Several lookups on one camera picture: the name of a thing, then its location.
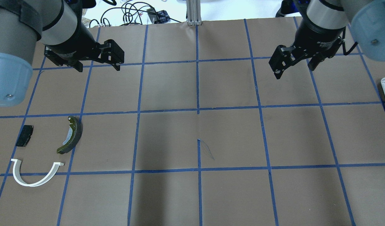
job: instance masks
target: blue tape grid line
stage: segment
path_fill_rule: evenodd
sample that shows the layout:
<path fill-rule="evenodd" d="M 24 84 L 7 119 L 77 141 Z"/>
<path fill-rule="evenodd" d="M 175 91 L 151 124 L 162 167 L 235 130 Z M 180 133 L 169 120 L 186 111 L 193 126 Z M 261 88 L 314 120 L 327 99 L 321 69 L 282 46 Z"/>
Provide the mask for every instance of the blue tape grid line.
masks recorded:
<path fill-rule="evenodd" d="M 45 64 L 45 61 L 46 61 L 46 57 L 43 58 L 42 65 L 40 66 L 40 68 L 43 68 L 43 65 Z M 26 108 L 26 112 L 25 112 L 25 117 L 24 117 L 24 119 L 22 121 L 21 128 L 20 128 L 20 130 L 18 132 L 17 139 L 19 138 L 19 136 L 21 134 L 21 131 L 22 131 L 23 127 L 24 127 L 26 116 L 28 115 L 30 104 L 32 103 L 33 96 L 35 94 L 36 86 L 37 86 L 37 84 L 39 82 L 39 78 L 40 78 L 41 73 L 42 73 L 42 69 L 39 70 L 38 76 L 36 78 L 35 85 L 33 86 L 32 94 L 30 96 L 30 99 L 29 99 L 29 102 L 28 102 L 28 107 Z M 8 172 L 9 172 L 10 167 L 11 167 L 11 159 L 14 158 L 15 151 L 16 151 L 16 146 L 14 146 L 14 148 L 13 148 L 13 153 L 11 154 L 10 162 L 8 163 L 6 173 L 4 174 L 3 183 L 1 184 L 1 187 L 0 187 L 0 198 L 1 198 L 1 194 L 3 193 L 4 185 L 6 184 L 6 179 L 7 179 L 7 176 L 8 176 Z"/>
<path fill-rule="evenodd" d="M 350 167 L 372 167 L 385 166 L 385 163 L 353 163 L 339 164 L 340 168 Z M 272 166 L 272 170 L 278 169 L 323 169 L 336 168 L 335 164 L 327 165 L 297 165 L 297 166 Z M 165 169 L 165 170 L 113 170 L 113 171 L 82 171 L 70 172 L 70 175 L 102 175 L 102 174 L 138 174 L 138 173 L 179 173 L 179 172 L 199 172 L 199 171 L 233 171 L 233 170 L 268 170 L 267 166 L 240 166 L 240 167 L 213 167 L 213 168 L 185 168 L 185 169 Z M 44 173 L 21 173 L 21 176 L 46 176 Z M 66 172 L 57 172 L 56 175 L 67 175 Z"/>
<path fill-rule="evenodd" d="M 294 19 L 294 23 L 296 25 L 296 28 L 298 29 L 298 24 L 297 24 L 296 17 L 294 17 L 293 19 Z M 320 110 L 321 110 L 321 113 L 322 113 L 322 117 L 323 117 L 323 121 L 324 121 L 324 124 L 325 124 L 326 131 L 327 131 L 327 134 L 328 134 L 330 148 L 332 150 L 335 166 L 336 166 L 336 169 L 337 169 L 337 173 L 339 175 L 340 185 L 341 185 L 342 190 L 343 190 L 343 196 L 344 196 L 344 199 L 345 199 L 345 202 L 346 202 L 347 210 L 349 212 L 349 217 L 350 217 L 350 220 L 351 220 L 351 224 L 352 224 L 352 226 L 355 226 L 356 222 L 354 221 L 353 213 L 351 211 L 349 198 L 347 196 L 346 187 L 344 185 L 344 181 L 343 181 L 342 173 L 341 173 L 341 170 L 340 170 L 339 162 L 338 162 L 337 156 L 336 156 L 336 151 L 335 151 L 334 145 L 333 145 L 332 136 L 330 134 L 330 130 L 329 130 L 328 122 L 327 122 L 326 115 L 325 115 L 325 112 L 324 112 L 324 109 L 323 109 L 322 101 L 320 99 L 319 92 L 318 92 L 318 89 L 317 89 L 317 84 L 315 82 L 315 78 L 314 78 L 313 72 L 311 70 L 309 70 L 309 72 L 310 72 L 310 75 L 311 75 L 311 80 L 313 81 L 315 93 L 317 94 L 317 99 L 318 99 L 318 102 L 319 102 L 319 107 L 320 107 Z"/>
<path fill-rule="evenodd" d="M 270 164 L 269 152 L 268 152 L 268 147 L 267 147 L 265 126 L 264 126 L 264 118 L 262 117 L 262 105 L 261 105 L 261 99 L 259 98 L 259 92 L 258 92 L 258 83 L 257 83 L 257 75 L 256 75 L 256 71 L 255 71 L 254 55 L 252 53 L 251 39 L 250 39 L 250 36 L 249 36 L 248 25 L 247 25 L 247 20 L 246 19 L 244 19 L 244 25 L 245 25 L 245 31 L 247 32 L 249 53 L 250 53 L 250 56 L 251 56 L 252 73 L 254 75 L 255 92 L 256 92 L 256 95 L 257 95 L 259 117 L 260 117 L 260 120 L 261 120 L 262 137 L 264 139 L 266 164 L 267 164 L 267 170 L 268 170 L 270 193 L 271 193 L 271 199 L 272 199 L 272 205 L 273 205 L 273 213 L 274 213 L 274 218 L 275 218 L 275 225 L 279 226 L 279 220 L 277 218 L 277 208 L 276 208 L 275 192 L 274 192 L 274 189 L 273 189 L 272 167 L 271 167 L 271 164 Z"/>
<path fill-rule="evenodd" d="M 164 62 L 144 62 L 144 65 L 152 64 L 166 64 L 166 63 L 194 63 L 194 62 L 214 62 L 214 61 L 234 61 L 234 60 L 250 60 L 250 57 L 243 58 L 224 58 L 224 59 L 207 59 L 207 60 L 180 60 L 180 61 L 164 61 Z M 254 57 L 254 59 L 270 59 L 270 57 Z M 142 65 L 142 63 L 121 63 L 121 66 Z M 92 67 L 111 67 L 109 64 L 93 65 Z M 58 69 L 70 69 L 72 67 L 46 67 L 43 70 L 58 70 Z"/>
<path fill-rule="evenodd" d="M 380 101 L 371 102 L 355 102 L 355 103 L 323 103 L 323 106 L 335 106 L 335 105 L 373 105 L 381 104 Z M 294 104 L 294 105 L 264 105 L 262 108 L 275 108 L 275 107 L 311 107 L 319 106 L 319 104 Z M 187 109 L 163 109 L 163 110 L 141 110 L 140 113 L 158 113 L 158 112 L 174 112 L 174 111 L 201 111 L 201 110 L 232 110 L 232 109 L 256 109 L 259 106 L 238 106 L 238 107 L 204 107 L 204 108 L 187 108 Z M 83 116 L 96 116 L 96 115 L 117 115 L 117 114 L 136 114 L 137 110 L 131 111 L 109 111 L 109 112 L 89 112 L 82 113 Z M 67 113 L 67 114 L 45 114 L 45 115 L 27 115 L 27 116 L 0 116 L 0 119 L 10 118 L 33 118 L 33 117 L 66 117 L 66 116 L 80 116 L 80 113 Z"/>
<path fill-rule="evenodd" d="M 198 145 L 198 206 L 199 206 L 199 226 L 203 225 L 202 219 L 202 168 L 201 168 L 201 141 L 197 140 Z"/>
<path fill-rule="evenodd" d="M 99 41 L 99 35 L 100 35 L 100 27 L 98 29 L 98 35 L 96 37 L 96 41 Z M 91 62 L 90 66 L 89 66 L 88 78 L 86 79 L 85 91 L 83 93 L 81 112 L 80 112 L 80 116 L 79 116 L 79 121 L 80 122 L 82 121 L 83 109 L 85 108 L 86 94 L 88 93 L 88 86 L 89 86 L 89 80 L 90 80 L 90 77 L 91 77 L 92 68 L 93 68 L 93 61 Z M 69 164 L 68 164 L 66 182 L 64 184 L 63 196 L 61 198 L 59 215 L 57 217 L 57 226 L 59 226 L 60 222 L 61 222 L 61 215 L 63 213 L 64 201 L 66 199 L 66 193 L 67 193 L 67 187 L 68 187 L 68 180 L 69 180 L 69 176 L 71 175 L 70 172 L 71 172 L 71 167 L 72 167 L 72 162 L 73 162 L 73 159 L 74 159 L 75 151 L 76 151 L 76 147 L 74 147 L 73 150 L 71 151 L 71 158 L 70 158 L 70 161 L 69 161 Z"/>
<path fill-rule="evenodd" d="M 131 173 L 131 183 L 130 183 L 130 196 L 128 200 L 128 216 L 127 216 L 127 226 L 130 226 L 131 223 L 131 207 L 132 207 L 132 193 L 134 191 L 134 177 L 135 177 L 135 163 L 136 163 L 136 149 L 138 145 L 138 131 L 139 131 L 139 120 L 141 117 L 141 96 L 142 96 L 142 82 L 143 82 L 143 73 L 145 67 L 145 53 L 146 53 L 146 42 L 148 39 L 148 27 L 145 29 L 145 40 L 143 44 L 143 55 L 142 55 L 142 65 L 141 65 L 141 79 L 139 82 L 139 94 L 138 94 L 138 116 L 136 119 L 136 130 L 135 130 L 135 142 L 134 142 L 134 156 L 132 158 L 132 171 Z"/>
<path fill-rule="evenodd" d="M 196 108 L 199 114 L 199 48 L 198 48 L 198 25 L 195 26 L 195 47 L 196 47 Z"/>
<path fill-rule="evenodd" d="M 198 25 L 195 26 L 195 47 L 196 47 L 196 107 L 197 114 L 200 114 L 199 107 L 199 38 Z M 202 220 L 202 172 L 201 172 L 201 141 L 197 140 L 198 151 L 198 206 L 199 206 L 199 226 L 203 225 Z"/>

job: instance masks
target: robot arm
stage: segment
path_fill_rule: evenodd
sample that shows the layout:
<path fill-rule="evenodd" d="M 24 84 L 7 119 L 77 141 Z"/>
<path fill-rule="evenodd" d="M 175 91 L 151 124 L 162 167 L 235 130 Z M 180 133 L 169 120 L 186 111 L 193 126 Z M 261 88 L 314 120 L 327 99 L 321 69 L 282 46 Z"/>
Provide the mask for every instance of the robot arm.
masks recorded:
<path fill-rule="evenodd" d="M 385 0 L 290 0 L 303 17 L 290 46 L 277 46 L 269 65 L 280 79 L 284 70 L 311 58 L 310 70 L 335 56 L 340 34 L 351 23 L 352 35 L 367 57 L 385 61 Z"/>
<path fill-rule="evenodd" d="M 82 9 L 95 5 L 95 0 L 0 0 L 0 106 L 23 101 L 38 40 L 57 66 L 82 72 L 80 61 L 94 60 L 120 70 L 124 51 L 114 40 L 97 43 L 81 23 Z"/>

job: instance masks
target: silver metal cylinder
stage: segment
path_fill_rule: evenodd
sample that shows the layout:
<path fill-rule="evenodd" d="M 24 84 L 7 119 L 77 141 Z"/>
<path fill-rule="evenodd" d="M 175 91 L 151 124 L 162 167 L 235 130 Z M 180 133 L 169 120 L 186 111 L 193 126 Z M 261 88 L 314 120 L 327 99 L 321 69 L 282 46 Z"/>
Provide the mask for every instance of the silver metal cylinder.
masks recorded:
<path fill-rule="evenodd" d="M 77 29 L 77 16 L 72 9 L 64 3 L 63 14 L 53 25 L 42 32 L 42 39 L 40 40 L 45 45 L 58 45 L 68 40 Z"/>
<path fill-rule="evenodd" d="M 308 18 L 319 27 L 337 30 L 346 27 L 349 21 L 347 20 L 346 13 L 344 11 L 337 10 L 339 5 L 335 8 L 331 8 L 326 5 L 325 0 L 312 0 L 307 8 Z"/>

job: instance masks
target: white plastic clip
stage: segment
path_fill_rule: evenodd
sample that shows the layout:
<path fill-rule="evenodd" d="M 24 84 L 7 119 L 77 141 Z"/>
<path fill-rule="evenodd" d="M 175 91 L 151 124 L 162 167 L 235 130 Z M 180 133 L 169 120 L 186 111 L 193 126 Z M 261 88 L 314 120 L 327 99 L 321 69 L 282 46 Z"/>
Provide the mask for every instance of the white plastic clip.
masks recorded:
<path fill-rule="evenodd" d="M 41 186 L 41 185 L 45 184 L 46 182 L 48 182 L 50 179 L 52 179 L 52 177 L 56 174 L 57 170 L 59 170 L 59 167 L 64 165 L 64 163 L 53 163 L 53 166 L 51 167 L 50 172 L 47 173 L 47 175 L 45 177 L 43 177 L 43 179 L 39 180 L 36 183 L 28 184 L 25 181 L 23 181 L 23 179 L 21 178 L 21 175 L 19 173 L 22 161 L 19 159 L 11 159 L 11 161 L 14 162 L 14 166 L 13 166 L 14 179 L 17 183 L 19 183 L 22 186 Z"/>

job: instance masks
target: green brake shoe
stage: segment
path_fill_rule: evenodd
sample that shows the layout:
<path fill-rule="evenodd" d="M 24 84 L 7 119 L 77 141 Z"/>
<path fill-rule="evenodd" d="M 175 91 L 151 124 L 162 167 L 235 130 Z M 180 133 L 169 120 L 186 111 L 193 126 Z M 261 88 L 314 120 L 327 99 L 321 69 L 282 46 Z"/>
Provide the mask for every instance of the green brake shoe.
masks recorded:
<path fill-rule="evenodd" d="M 57 149 L 57 153 L 64 154 L 70 152 L 78 143 L 82 135 L 82 126 L 77 118 L 68 116 L 69 130 L 63 146 Z"/>

